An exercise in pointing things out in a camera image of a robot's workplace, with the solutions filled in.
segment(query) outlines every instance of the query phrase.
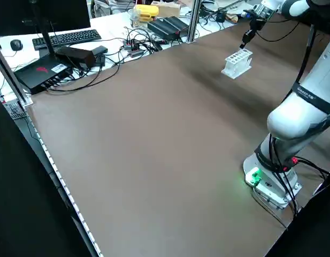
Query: label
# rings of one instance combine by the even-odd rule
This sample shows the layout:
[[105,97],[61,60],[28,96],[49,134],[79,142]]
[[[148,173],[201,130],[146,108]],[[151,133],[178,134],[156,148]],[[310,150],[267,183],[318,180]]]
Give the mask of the label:
[[59,64],[59,65],[55,66],[51,71],[55,72],[55,73],[59,73],[60,71],[63,71],[66,68],[67,67],[64,64]]

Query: green indicator light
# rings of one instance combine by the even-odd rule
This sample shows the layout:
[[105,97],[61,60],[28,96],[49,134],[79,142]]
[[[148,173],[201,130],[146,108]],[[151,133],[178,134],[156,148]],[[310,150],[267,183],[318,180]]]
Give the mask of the green indicator light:
[[257,185],[261,181],[261,173],[258,167],[254,167],[246,174],[245,179],[250,184]]

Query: computer mouse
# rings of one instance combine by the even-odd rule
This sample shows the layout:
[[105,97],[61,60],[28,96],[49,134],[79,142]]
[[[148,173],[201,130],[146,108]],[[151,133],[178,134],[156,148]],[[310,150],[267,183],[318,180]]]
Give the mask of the computer mouse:
[[11,46],[11,49],[12,49],[13,51],[20,51],[20,50],[22,50],[22,48],[24,47],[24,46],[22,45],[22,42],[21,42],[20,40],[18,40],[18,39],[14,39],[14,40],[12,40],[12,41],[10,42],[10,46]]

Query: led strip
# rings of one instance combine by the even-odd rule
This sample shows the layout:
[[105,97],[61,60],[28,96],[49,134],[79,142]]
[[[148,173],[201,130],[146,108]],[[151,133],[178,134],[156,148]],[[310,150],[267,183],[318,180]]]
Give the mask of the led strip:
[[90,240],[91,240],[93,246],[95,247],[95,250],[96,250],[98,256],[99,256],[99,257],[104,257],[104,256],[103,256],[103,253],[102,253],[101,250],[99,249],[98,244],[97,244],[96,241],[95,241],[94,236],[92,235],[92,232],[91,232],[90,229],[89,229],[88,224],[86,223],[86,221],[85,221],[83,215],[82,215],[81,212],[79,211],[79,207],[78,207],[78,205],[75,203],[75,201],[74,201],[74,199],[73,199],[73,196],[72,196],[71,193],[70,193],[70,190],[68,189],[68,187],[67,187],[67,185],[66,185],[66,183],[65,183],[65,181],[64,181],[64,179],[63,179],[63,177],[62,177],[62,175],[60,174],[60,172],[59,172],[57,166],[55,165],[53,158],[51,157],[50,153],[48,152],[45,143],[44,143],[43,140],[41,139],[39,132],[37,131],[36,127],[34,126],[32,119],[30,118],[30,116],[28,115],[27,112],[26,112],[26,114],[27,114],[27,119],[28,119],[28,121],[31,123],[31,125],[32,125],[33,128],[34,128],[35,134],[36,134],[37,139],[39,140],[39,142],[40,142],[40,144],[41,144],[41,146],[42,146],[42,149],[44,150],[44,152],[45,152],[45,154],[46,154],[46,156],[47,156],[49,162],[51,163],[51,165],[52,165],[52,167],[53,167],[53,169],[54,169],[55,174],[57,175],[57,177],[58,177],[58,179],[59,179],[59,181],[60,181],[60,183],[61,183],[63,189],[65,190],[65,192],[66,192],[66,194],[67,194],[67,197],[69,198],[69,200],[70,200],[70,202],[71,202],[71,204],[72,204],[72,206],[73,206],[75,212],[77,213],[78,218],[79,218],[80,222],[82,223],[82,225],[83,225],[83,227],[84,227],[84,229],[85,229],[85,232],[87,233],[87,235],[89,236],[89,238],[90,238]]

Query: white test tube rack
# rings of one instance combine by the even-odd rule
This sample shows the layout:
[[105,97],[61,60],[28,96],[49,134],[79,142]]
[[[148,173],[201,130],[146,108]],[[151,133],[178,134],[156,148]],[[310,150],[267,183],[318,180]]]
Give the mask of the white test tube rack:
[[225,58],[226,65],[222,73],[232,79],[236,79],[239,75],[245,73],[251,68],[250,62],[252,52],[247,49],[240,49],[236,53]]

